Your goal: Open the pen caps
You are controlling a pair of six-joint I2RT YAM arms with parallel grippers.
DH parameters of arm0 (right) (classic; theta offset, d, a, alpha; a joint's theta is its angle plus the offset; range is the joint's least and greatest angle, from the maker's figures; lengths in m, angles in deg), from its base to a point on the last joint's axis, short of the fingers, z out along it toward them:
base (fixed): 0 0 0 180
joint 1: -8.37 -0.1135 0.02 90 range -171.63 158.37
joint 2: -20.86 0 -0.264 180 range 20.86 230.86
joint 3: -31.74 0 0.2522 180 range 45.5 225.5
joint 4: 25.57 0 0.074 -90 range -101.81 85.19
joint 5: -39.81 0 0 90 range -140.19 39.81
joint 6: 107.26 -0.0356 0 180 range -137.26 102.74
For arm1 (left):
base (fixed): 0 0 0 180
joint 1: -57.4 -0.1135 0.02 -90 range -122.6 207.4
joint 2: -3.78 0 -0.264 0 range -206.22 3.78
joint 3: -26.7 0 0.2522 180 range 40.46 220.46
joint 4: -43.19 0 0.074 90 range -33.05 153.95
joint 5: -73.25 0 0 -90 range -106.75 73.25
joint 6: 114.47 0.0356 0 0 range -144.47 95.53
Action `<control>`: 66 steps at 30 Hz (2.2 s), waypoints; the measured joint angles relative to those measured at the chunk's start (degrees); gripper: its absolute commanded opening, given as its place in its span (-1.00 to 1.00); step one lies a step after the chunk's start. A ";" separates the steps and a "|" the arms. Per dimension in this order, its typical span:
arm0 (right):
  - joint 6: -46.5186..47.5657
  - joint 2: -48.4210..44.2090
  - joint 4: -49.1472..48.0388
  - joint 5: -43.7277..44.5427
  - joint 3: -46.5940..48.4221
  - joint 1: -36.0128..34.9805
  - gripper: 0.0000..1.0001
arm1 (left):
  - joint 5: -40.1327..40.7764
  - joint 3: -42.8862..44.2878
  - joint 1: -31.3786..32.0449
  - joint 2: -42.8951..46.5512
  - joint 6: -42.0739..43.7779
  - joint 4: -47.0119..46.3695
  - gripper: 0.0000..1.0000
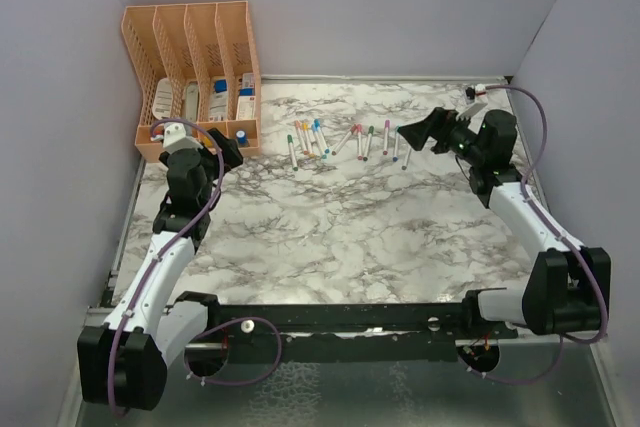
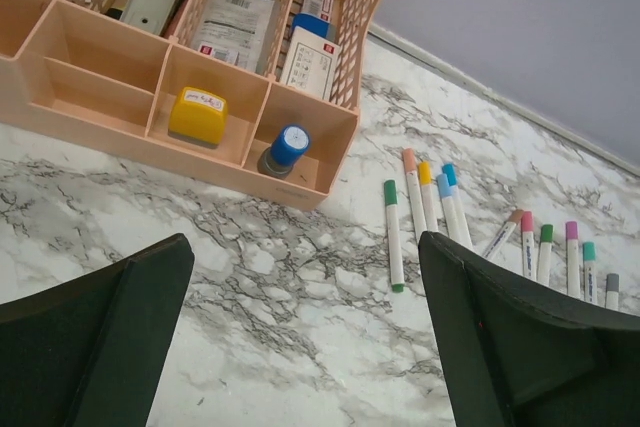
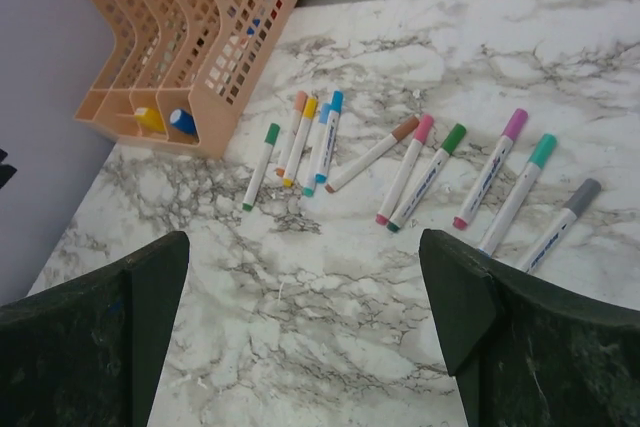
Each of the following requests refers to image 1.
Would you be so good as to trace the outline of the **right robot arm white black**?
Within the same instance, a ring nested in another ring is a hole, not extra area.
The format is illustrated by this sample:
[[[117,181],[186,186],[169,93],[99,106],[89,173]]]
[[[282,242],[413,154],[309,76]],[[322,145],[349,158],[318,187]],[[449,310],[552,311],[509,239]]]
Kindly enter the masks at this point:
[[[433,153],[453,153],[467,162],[472,192],[506,224],[533,262],[522,290],[467,293],[471,306],[459,314],[467,336],[481,338],[496,322],[571,339],[605,330],[611,258],[604,249],[587,247],[567,234],[533,196],[511,161],[517,139],[512,114],[491,110],[472,131],[457,111],[436,108],[397,132],[414,151],[434,140]]]

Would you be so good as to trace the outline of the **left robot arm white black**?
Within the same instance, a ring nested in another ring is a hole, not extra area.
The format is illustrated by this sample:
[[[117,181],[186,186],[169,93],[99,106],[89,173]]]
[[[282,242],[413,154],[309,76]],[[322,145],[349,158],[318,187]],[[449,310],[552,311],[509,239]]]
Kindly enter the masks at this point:
[[[195,257],[221,195],[223,176],[243,162],[238,143],[216,128],[158,121],[163,131],[160,161],[168,190],[153,222],[144,260],[121,301],[99,326],[86,326],[77,340],[82,397],[113,412],[154,409],[168,369],[189,339],[206,342],[220,332],[221,318],[196,301],[167,313],[178,278]]]

